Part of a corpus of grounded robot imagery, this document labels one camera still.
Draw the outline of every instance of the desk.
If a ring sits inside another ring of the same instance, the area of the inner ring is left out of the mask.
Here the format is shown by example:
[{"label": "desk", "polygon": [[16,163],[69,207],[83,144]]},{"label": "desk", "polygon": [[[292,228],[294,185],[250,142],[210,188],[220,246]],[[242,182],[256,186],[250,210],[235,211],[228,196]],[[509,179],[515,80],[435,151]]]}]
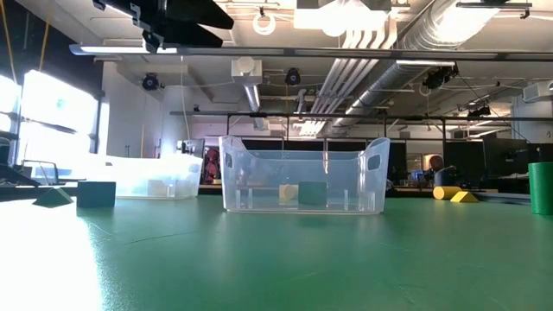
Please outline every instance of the desk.
[{"label": "desk", "polygon": [[388,199],[376,216],[226,213],[219,196],[0,204],[0,309],[551,310],[553,218]]}]

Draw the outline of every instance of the yellow block inside bin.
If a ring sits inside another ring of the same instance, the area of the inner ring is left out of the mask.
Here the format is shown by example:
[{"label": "yellow block inside bin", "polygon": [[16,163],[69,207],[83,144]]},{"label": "yellow block inside bin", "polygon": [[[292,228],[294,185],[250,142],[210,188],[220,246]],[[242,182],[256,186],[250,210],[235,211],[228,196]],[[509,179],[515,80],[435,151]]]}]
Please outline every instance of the yellow block inside bin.
[{"label": "yellow block inside bin", "polygon": [[460,191],[455,195],[455,197],[453,197],[453,199],[451,199],[451,201],[457,203],[476,203],[478,202],[478,199],[474,198],[473,194],[468,191]]},{"label": "yellow block inside bin", "polygon": [[278,198],[283,201],[297,199],[299,189],[297,185],[280,185],[278,188]]},{"label": "yellow block inside bin", "polygon": [[432,194],[438,200],[449,200],[461,190],[459,187],[435,187]]}]

